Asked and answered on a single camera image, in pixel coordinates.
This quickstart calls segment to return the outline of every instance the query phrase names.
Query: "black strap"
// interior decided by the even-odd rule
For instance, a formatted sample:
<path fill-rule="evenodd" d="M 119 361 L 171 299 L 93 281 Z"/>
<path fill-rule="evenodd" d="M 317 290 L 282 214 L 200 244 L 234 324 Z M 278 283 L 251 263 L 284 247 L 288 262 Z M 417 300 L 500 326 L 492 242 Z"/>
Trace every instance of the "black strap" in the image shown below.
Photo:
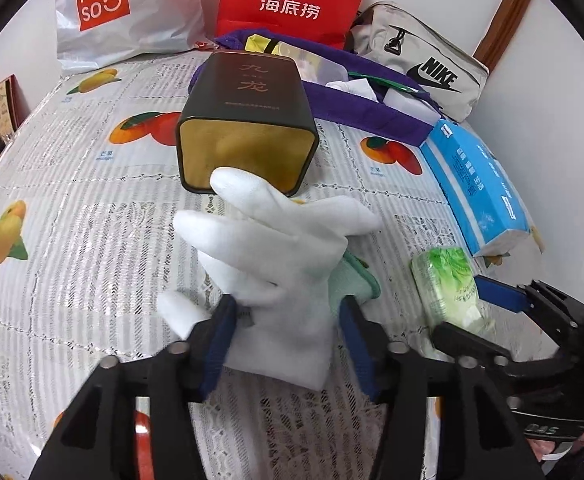
<path fill-rule="evenodd" d="M 274 49 L 276 48 L 277 45 L 278 45 L 278 40 L 270 40 L 270 42 L 265 47 L 263 53 L 264 54 L 272 54 L 272 51 L 274 51 Z"/>

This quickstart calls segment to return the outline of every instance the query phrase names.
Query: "yellow fruit print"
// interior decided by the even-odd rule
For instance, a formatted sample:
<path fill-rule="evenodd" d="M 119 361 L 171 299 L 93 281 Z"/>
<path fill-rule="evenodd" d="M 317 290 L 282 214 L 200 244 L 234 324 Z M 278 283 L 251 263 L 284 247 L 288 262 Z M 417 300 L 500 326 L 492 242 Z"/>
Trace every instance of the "yellow fruit print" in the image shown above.
<path fill-rule="evenodd" d="M 25 211 L 25 202 L 17 200 L 0 217 L 0 265 L 6 258 L 28 259 L 28 251 L 23 245 L 23 238 L 21 238 Z"/>
<path fill-rule="evenodd" d="M 108 83 L 114 83 L 115 81 L 121 81 L 121 79 L 117 78 L 118 71 L 115 68 L 106 68 L 105 70 L 101 70 L 94 75 L 91 75 L 89 78 L 84 79 L 79 83 L 79 86 L 76 88 L 72 88 L 67 94 L 87 94 L 92 90 L 96 90 L 97 88 L 102 87 L 103 85 L 107 85 Z"/>

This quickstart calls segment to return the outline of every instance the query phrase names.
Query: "white cloth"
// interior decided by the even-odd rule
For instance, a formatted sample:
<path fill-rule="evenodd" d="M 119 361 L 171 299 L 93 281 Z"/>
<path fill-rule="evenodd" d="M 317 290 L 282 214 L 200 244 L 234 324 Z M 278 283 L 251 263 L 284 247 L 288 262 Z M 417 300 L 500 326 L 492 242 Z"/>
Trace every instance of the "white cloth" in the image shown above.
<path fill-rule="evenodd" d="M 434 126 L 441 118 L 441 114 L 427 104 L 427 102 L 421 101 L 404 92 L 399 92 L 394 88 L 387 89 L 383 104 L 430 126 Z"/>
<path fill-rule="evenodd" d="M 156 311 L 181 339 L 187 339 L 199 321 L 210 319 L 207 311 L 176 290 L 166 290 L 156 297 Z"/>
<path fill-rule="evenodd" d="M 367 79 L 353 79 L 352 81 L 333 81 L 326 85 L 328 88 L 334 88 L 335 90 L 341 90 L 342 92 L 347 92 L 348 94 L 358 95 L 359 97 L 364 97 L 365 99 L 370 99 L 371 101 L 378 102 L 374 90 L 368 83 Z"/>
<path fill-rule="evenodd" d="M 210 184 L 248 219 L 179 211 L 174 229 L 198 249 L 219 288 L 251 308 L 253 325 L 237 327 L 226 366 L 321 389 L 335 324 L 328 277 L 348 246 L 346 235 L 378 230 L 380 219 L 345 196 L 297 204 L 235 168 L 214 170 Z"/>

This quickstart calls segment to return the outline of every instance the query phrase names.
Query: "purple towel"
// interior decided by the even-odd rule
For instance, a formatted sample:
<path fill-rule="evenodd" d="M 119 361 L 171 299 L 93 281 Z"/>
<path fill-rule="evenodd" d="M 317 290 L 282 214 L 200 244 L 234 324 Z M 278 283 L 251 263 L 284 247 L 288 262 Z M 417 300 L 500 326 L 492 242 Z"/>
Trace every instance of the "purple towel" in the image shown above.
<path fill-rule="evenodd" d="M 215 41 L 219 45 L 232 50 L 244 50 L 247 39 L 253 34 L 259 34 L 271 40 L 284 41 L 304 50 L 309 50 L 319 56 L 343 65 L 349 72 L 359 72 L 365 75 L 381 77 L 409 86 L 410 88 L 418 89 L 419 93 L 415 94 L 415 96 L 428 102 L 438 110 L 438 105 L 432 100 L 430 94 L 408 76 L 344 50 L 338 50 L 313 41 L 275 34 L 264 28 L 236 30 L 230 34 L 216 38 Z M 192 76 L 190 90 L 192 90 L 194 83 L 197 81 L 201 68 L 202 66 Z M 423 123 L 384 104 L 375 103 L 363 97 L 307 81 L 304 81 L 304 87 L 312 114 L 317 119 L 345 124 L 346 126 L 358 128 L 373 135 L 399 140 L 413 146 L 420 146 L 432 131 L 432 126 L 429 124 Z"/>

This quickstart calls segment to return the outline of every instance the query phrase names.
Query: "mango print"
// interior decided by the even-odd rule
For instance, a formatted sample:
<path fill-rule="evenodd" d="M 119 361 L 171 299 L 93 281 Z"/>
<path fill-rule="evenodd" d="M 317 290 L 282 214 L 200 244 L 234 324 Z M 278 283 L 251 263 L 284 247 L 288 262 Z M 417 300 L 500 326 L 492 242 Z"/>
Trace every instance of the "mango print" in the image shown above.
<path fill-rule="evenodd" d="M 26 206 L 18 200 L 6 209 L 0 218 L 0 265 L 6 258 L 27 260 L 28 251 L 23 245 L 21 228 L 25 219 Z"/>
<path fill-rule="evenodd" d="M 126 144 L 146 135 L 164 146 L 176 146 L 176 124 L 181 112 L 144 112 L 119 123 L 108 138 L 112 144 Z"/>
<path fill-rule="evenodd" d="M 115 81 L 121 81 L 121 79 L 117 78 L 118 71 L 115 68 L 106 68 L 105 70 L 101 70 L 100 72 L 91 75 L 89 78 L 84 79 L 79 83 L 79 86 L 76 88 L 72 88 L 67 95 L 70 94 L 87 94 L 92 90 L 96 90 L 97 88 L 102 87 L 103 85 L 107 85 L 108 83 L 114 83 Z"/>
<path fill-rule="evenodd" d="M 386 140 L 381 137 L 366 137 L 361 141 L 361 149 L 368 158 L 381 164 L 398 162 L 413 175 L 420 175 L 423 169 L 419 159 L 410 148 L 395 140 Z"/>

